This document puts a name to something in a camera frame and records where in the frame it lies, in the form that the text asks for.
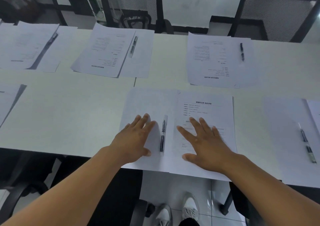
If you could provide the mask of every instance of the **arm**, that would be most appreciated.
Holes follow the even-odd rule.
[[[122,165],[150,156],[144,148],[155,122],[137,116],[108,147],[103,147],[70,176],[7,220],[3,226],[86,226],[110,181]]]
[[[283,184],[243,155],[232,152],[218,130],[204,119],[190,118],[197,136],[177,127],[196,155],[182,158],[205,170],[226,175],[254,205],[268,225],[320,225],[320,205]]]

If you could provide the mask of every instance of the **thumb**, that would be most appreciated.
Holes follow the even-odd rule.
[[[182,155],[182,158],[183,158],[185,161],[188,161],[188,162],[197,164],[197,155],[195,155],[195,154],[183,154],[183,155]]]
[[[143,148],[143,153],[142,153],[143,156],[147,156],[147,157],[150,157],[151,156],[151,151],[147,148]]]

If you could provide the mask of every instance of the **shoe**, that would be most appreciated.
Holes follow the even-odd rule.
[[[199,204],[194,195],[187,192],[183,200],[182,220],[193,218],[199,220]]]
[[[156,212],[153,226],[172,226],[171,208],[167,204],[161,204]]]

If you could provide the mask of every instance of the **white table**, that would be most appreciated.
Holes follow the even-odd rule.
[[[118,133],[135,78],[74,72],[91,30],[77,30],[56,73],[0,69],[0,82],[27,88],[0,129],[1,147],[93,156]]]
[[[195,86],[187,82],[187,39],[187,36],[156,35],[149,77],[137,78],[135,86],[232,95],[238,153],[281,179],[262,110],[262,97],[320,99],[320,46],[254,41],[260,85],[230,89]]]

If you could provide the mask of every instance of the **black tote bag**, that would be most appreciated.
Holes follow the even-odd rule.
[[[94,16],[88,0],[69,0],[75,14]]]

